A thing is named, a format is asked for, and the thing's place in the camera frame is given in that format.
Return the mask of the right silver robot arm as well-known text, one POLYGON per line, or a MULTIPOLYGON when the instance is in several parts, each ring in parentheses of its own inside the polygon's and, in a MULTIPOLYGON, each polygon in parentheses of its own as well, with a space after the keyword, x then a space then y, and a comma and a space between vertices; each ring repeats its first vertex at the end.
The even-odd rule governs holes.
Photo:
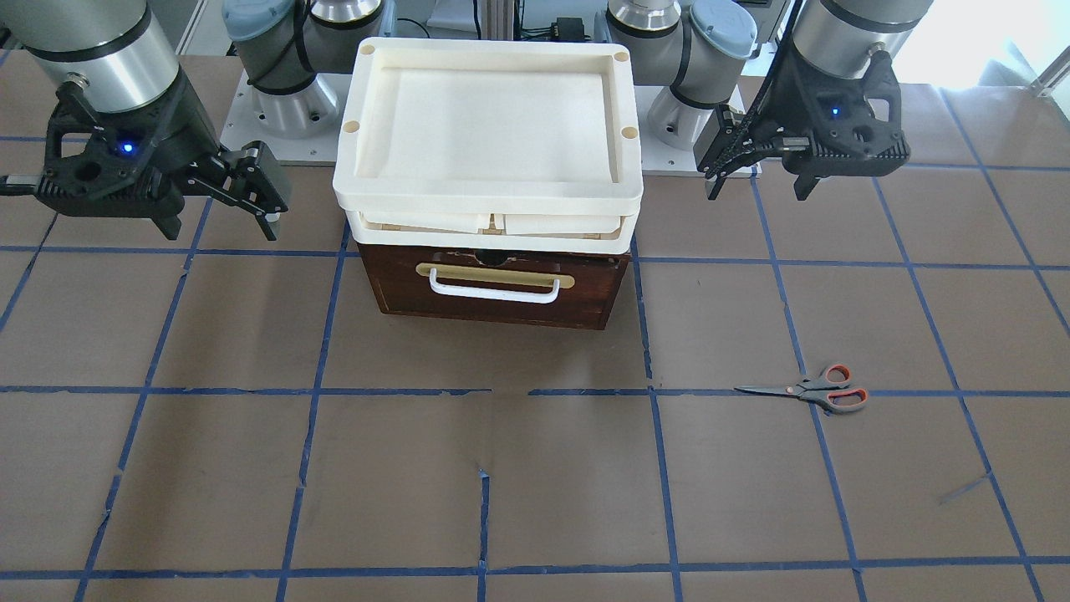
POLYGON ((337 130, 328 76, 364 38, 389 37, 391 1, 226 1, 227 34, 251 92, 253 137, 217 139, 207 108, 146 1, 4 1, 3 24, 54 81, 39 174, 3 177, 66 217, 138 218, 168 240, 187 196, 253 214, 278 240, 291 186, 272 142, 337 130))

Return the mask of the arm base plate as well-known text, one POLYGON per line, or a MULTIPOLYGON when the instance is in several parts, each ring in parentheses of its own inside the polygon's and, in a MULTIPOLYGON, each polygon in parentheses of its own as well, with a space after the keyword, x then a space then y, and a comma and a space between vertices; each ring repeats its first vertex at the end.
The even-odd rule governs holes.
POLYGON ((702 176, 696 163, 706 153, 712 137, 706 129, 714 110, 685 105, 668 87, 637 84, 642 168, 646 176, 702 176))
POLYGON ((242 73, 221 144, 236 151, 260 140, 282 165, 333 165, 350 80, 343 74, 318 74, 306 90, 272 96, 253 88, 242 73))

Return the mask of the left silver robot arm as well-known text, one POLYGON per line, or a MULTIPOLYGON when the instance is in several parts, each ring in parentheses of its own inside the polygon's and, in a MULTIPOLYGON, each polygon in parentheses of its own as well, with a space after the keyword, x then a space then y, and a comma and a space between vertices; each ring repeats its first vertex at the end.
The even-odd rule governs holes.
POLYGON ((893 58, 928 1, 797 1, 752 106, 729 98, 756 44, 734 1, 611 1, 605 37, 636 84, 657 84, 649 128, 691 151, 716 199, 737 169, 779 157, 805 201, 829 176, 886 176, 910 159, 893 58))

